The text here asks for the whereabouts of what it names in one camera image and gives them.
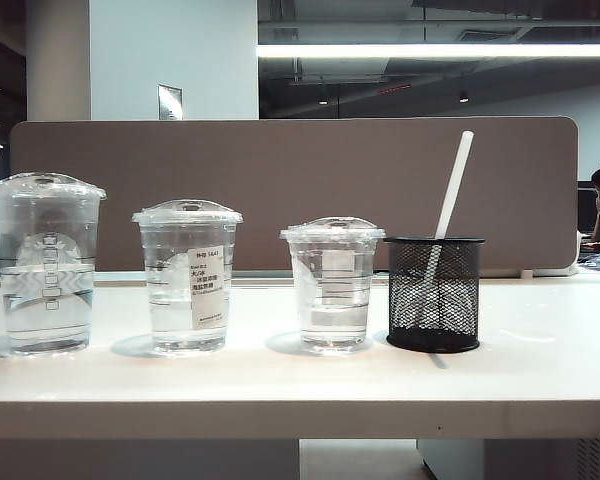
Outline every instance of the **gray cubicle partition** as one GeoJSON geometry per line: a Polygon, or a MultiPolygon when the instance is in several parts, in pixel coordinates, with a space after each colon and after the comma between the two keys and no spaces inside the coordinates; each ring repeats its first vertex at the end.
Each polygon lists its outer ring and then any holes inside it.
{"type": "Polygon", "coordinates": [[[12,132],[12,167],[107,190],[99,270],[142,269],[131,214],[174,198],[242,212],[235,268],[277,270],[290,268],[279,230],[321,216],[432,234],[465,129],[475,138],[449,235],[484,237],[489,271],[572,263],[577,129],[563,117],[26,122],[12,132]]]}

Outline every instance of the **wall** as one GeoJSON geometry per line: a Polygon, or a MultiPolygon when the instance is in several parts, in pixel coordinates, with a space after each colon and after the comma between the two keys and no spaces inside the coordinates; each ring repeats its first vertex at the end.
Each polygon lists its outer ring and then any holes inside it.
{"type": "Polygon", "coordinates": [[[600,85],[495,102],[436,113],[466,115],[564,115],[578,125],[578,180],[589,180],[600,167],[600,85]]]}
{"type": "Polygon", "coordinates": [[[88,120],[89,1],[27,1],[28,120],[88,120]]]}
{"type": "Polygon", "coordinates": [[[256,0],[90,0],[91,118],[158,118],[157,85],[185,119],[257,119],[256,0]]]}

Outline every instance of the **computer monitor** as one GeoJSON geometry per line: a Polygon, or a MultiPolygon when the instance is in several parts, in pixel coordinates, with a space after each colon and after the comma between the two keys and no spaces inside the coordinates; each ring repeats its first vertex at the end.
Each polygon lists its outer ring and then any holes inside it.
{"type": "Polygon", "coordinates": [[[582,233],[593,233],[597,216],[597,196],[593,185],[578,187],[578,230],[582,233]]]}

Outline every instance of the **ceiling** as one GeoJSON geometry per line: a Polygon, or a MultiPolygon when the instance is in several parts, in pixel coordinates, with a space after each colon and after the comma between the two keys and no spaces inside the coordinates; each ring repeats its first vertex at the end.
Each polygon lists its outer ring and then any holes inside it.
{"type": "MultiPolygon", "coordinates": [[[[26,119],[25,3],[0,0],[0,143],[26,119]]],[[[600,42],[600,0],[258,0],[258,20],[261,44],[600,42]]],[[[419,116],[462,90],[475,104],[594,82],[600,61],[261,59],[260,116],[419,116]]]]}

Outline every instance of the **cup of water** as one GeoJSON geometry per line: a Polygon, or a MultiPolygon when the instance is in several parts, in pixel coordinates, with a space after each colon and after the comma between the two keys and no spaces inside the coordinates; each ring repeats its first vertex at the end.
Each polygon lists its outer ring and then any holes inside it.
{"type": "Polygon", "coordinates": [[[13,353],[89,344],[104,198],[104,190],[57,173],[0,180],[0,277],[13,353]]]}
{"type": "Polygon", "coordinates": [[[316,354],[351,352],[367,331],[373,257],[384,230],[326,217],[282,230],[289,242],[300,338],[316,354]]]}
{"type": "Polygon", "coordinates": [[[143,209],[133,221],[140,225],[156,352],[221,348],[242,215],[207,200],[171,200],[143,209]]]}

